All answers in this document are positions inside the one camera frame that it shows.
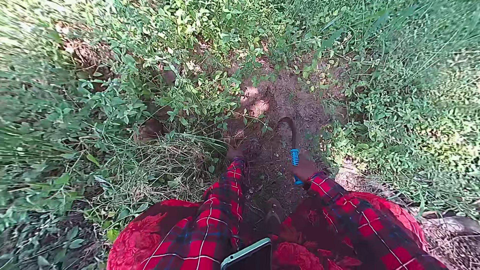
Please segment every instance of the soil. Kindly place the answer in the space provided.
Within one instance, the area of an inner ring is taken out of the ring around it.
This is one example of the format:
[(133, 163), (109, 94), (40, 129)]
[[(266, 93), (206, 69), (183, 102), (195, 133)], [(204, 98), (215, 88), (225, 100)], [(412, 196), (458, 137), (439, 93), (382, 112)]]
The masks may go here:
[[(263, 61), (263, 65), (263, 70), (258, 74), (273, 72), (267, 62)], [(279, 200), (285, 214), (289, 215), (306, 196), (305, 190), (294, 185), (293, 175), (287, 169), (292, 136), (288, 125), (277, 125), (278, 120), (283, 117), (294, 120), (298, 148), (303, 151), (312, 143), (306, 139), (306, 135), (319, 134), (331, 122), (332, 116), (325, 113), (320, 99), (324, 93), (312, 93), (308, 87), (302, 89), (293, 72), (283, 70), (275, 82), (262, 81), (257, 86), (249, 78), (241, 87), (245, 95), (240, 99), (239, 111), (247, 109), (252, 117), (263, 114), (265, 118), (261, 120), (267, 119), (268, 126), (273, 128), (273, 131), (262, 134), (263, 124), (249, 123), (245, 126), (243, 117), (239, 115), (236, 119), (228, 120), (228, 131), (224, 135), (235, 138), (236, 145), (240, 145), (247, 155), (248, 192), (244, 223), (255, 231), (261, 227), (264, 205), (269, 198)], [(328, 173), (321, 161), (316, 160), (316, 163), (319, 169)]]
[[(262, 134), (261, 123), (249, 123), (245, 126), (243, 117), (238, 115), (228, 120), (228, 131), (224, 137), (234, 138), (235, 145), (244, 150), (247, 156), (246, 203), (243, 229), (257, 231), (261, 237), (264, 230), (263, 217), (268, 199), (276, 198), (284, 209), (285, 215), (295, 210), (297, 204), (307, 194), (300, 186), (295, 186), (293, 175), (287, 170), (290, 162), (291, 132), (286, 124), (276, 126), (283, 117), (291, 117), (297, 126), (298, 148), (303, 151), (317, 144), (315, 140), (306, 139), (308, 135), (317, 135), (333, 118), (345, 124), (348, 112), (345, 105), (326, 110), (322, 99), (335, 98), (339, 104), (345, 104), (342, 95), (342, 78), (345, 78), (348, 67), (327, 67), (330, 81), (337, 81), (322, 92), (311, 93), (301, 86), (292, 69), (283, 70), (275, 82), (262, 81), (254, 86), (251, 78), (245, 80), (242, 87), (245, 95), (241, 98), (239, 112), (247, 109), (248, 115), (258, 117), (265, 115), (268, 125), (273, 131)], [(257, 74), (268, 74), (273, 71), (267, 62), (263, 62), (263, 70)], [(317, 167), (328, 175), (329, 168), (320, 159), (315, 160)], [(354, 162), (344, 160), (343, 166), (336, 174), (335, 181), (350, 191), (371, 192), (383, 197), (392, 197), (394, 193), (385, 186), (367, 180), (357, 169)], [(403, 207), (408, 202), (394, 198), (394, 202)], [(430, 253), (452, 270), (480, 269), (480, 236), (478, 234), (452, 233), (438, 226), (422, 225)]]

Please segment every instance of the dirt path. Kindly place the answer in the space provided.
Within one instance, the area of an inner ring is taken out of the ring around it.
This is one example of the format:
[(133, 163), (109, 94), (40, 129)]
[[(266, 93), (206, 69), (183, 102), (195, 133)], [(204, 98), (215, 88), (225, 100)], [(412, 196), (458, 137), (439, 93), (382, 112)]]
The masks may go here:
[[(272, 71), (265, 65), (261, 73)], [(260, 123), (245, 126), (243, 117), (228, 122), (227, 136), (235, 137), (248, 157), (245, 220), (258, 229), (264, 215), (263, 204), (269, 198), (278, 199), (288, 215), (306, 196), (306, 191), (293, 184), (293, 175), (287, 170), (291, 131), (286, 124), (276, 128), (276, 123), (283, 117), (291, 117), (297, 125), (299, 148), (306, 149), (312, 146), (309, 145), (312, 141), (306, 138), (319, 134), (332, 117), (325, 113), (318, 92), (302, 89), (294, 73), (281, 71), (275, 82), (263, 81), (257, 86), (249, 79), (242, 87), (245, 96), (241, 98), (241, 111), (247, 109), (253, 117), (265, 115), (262, 120), (268, 119), (268, 125), (274, 128), (273, 132), (262, 134)], [(327, 169), (319, 160), (317, 166)]]

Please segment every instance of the blue grip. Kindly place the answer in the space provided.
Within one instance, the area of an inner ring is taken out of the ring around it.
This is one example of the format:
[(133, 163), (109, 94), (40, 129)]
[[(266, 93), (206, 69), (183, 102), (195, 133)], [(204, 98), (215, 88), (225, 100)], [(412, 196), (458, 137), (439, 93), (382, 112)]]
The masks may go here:
[[(293, 166), (298, 166), (299, 164), (299, 151), (298, 149), (292, 149), (290, 150), (290, 156), (292, 157), (292, 165)], [(293, 176), (295, 178), (295, 184), (301, 185), (303, 182), (297, 177)]]
[(298, 166), (299, 164), (299, 151), (298, 149), (290, 150), (290, 156), (292, 157), (292, 165)]

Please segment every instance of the vegetation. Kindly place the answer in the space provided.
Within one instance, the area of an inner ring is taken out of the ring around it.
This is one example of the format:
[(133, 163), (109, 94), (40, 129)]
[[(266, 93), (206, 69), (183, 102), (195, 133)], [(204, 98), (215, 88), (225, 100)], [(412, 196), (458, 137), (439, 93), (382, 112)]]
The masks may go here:
[[(268, 119), (235, 110), (260, 58), (276, 68), (254, 84), (305, 55), (294, 68), (299, 80), (323, 61), (348, 67), (348, 122), (335, 121), (319, 140), (332, 166), (349, 156), (420, 213), (479, 218), (475, 1), (1, 7), (2, 269), (102, 269), (109, 243), (149, 205), (197, 200), (224, 166), (226, 119), (243, 115), (271, 130)], [(162, 134), (135, 140), (151, 118)]]

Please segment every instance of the curved blade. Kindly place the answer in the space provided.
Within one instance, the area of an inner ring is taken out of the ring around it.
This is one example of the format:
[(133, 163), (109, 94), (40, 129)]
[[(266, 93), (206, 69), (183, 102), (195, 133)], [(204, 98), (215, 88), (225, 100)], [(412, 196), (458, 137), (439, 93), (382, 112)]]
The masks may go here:
[(292, 149), (297, 149), (297, 128), (295, 126), (295, 123), (293, 122), (293, 119), (291, 119), (290, 117), (284, 117), (278, 121), (277, 127), (282, 122), (288, 123), (288, 126), (292, 131)]

